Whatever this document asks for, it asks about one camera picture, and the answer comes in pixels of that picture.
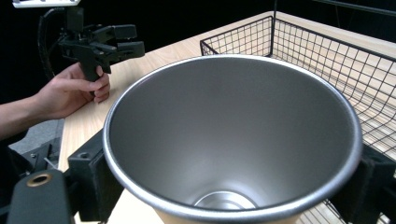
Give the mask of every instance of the human hand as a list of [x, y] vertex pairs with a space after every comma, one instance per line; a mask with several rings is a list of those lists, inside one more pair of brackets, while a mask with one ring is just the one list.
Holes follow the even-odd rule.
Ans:
[[80, 63], [74, 63], [54, 77], [34, 96], [35, 109], [39, 110], [42, 119], [63, 119], [92, 100], [100, 103], [107, 99], [110, 91], [108, 74], [100, 66], [96, 73], [100, 77], [98, 80], [87, 81]]

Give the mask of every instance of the black cable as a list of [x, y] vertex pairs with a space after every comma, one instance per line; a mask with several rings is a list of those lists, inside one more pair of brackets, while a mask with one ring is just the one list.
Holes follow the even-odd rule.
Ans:
[[37, 32], [38, 54], [40, 56], [41, 63], [43, 64], [44, 73], [49, 80], [51, 80], [54, 77], [54, 74], [52, 71], [52, 66], [50, 64], [50, 52], [47, 51], [47, 27], [50, 17], [61, 13], [65, 13], [64, 7], [52, 8], [44, 16], [40, 17], [40, 21], [38, 23], [38, 32]]

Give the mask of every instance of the wire mesh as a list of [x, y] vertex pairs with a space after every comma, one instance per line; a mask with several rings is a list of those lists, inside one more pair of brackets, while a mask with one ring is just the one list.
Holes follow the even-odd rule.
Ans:
[[[202, 55], [248, 54], [298, 65], [342, 92], [361, 121], [364, 144], [396, 161], [396, 59], [272, 16], [200, 42]], [[380, 216], [378, 223], [388, 223]], [[345, 223], [329, 201], [298, 223]]]

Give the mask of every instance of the bucket bottom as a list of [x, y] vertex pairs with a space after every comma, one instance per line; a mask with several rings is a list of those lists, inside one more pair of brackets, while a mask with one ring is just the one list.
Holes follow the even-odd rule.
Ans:
[[247, 197], [231, 191], [215, 191], [206, 194], [195, 203], [197, 207], [220, 210], [254, 209], [256, 205]]

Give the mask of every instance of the finger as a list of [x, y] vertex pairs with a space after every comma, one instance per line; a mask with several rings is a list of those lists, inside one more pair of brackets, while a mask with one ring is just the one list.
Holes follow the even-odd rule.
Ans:
[[63, 91], [97, 91], [102, 88], [101, 82], [90, 82], [84, 79], [53, 79], [54, 85]]
[[110, 92], [110, 84], [105, 85], [101, 89], [95, 91], [95, 96], [96, 97], [101, 97], [105, 94], [108, 94]]
[[104, 95], [102, 95], [102, 96], [100, 96], [100, 97], [95, 97], [93, 100], [94, 100], [96, 103], [100, 103], [100, 102], [106, 100], [106, 99], [108, 98], [109, 95], [110, 95], [110, 93], [108, 92], [107, 94], [104, 94]]
[[102, 69], [102, 67], [101, 66], [96, 66], [96, 74], [99, 76], [99, 77], [102, 77], [105, 73], [103, 72], [103, 69]]

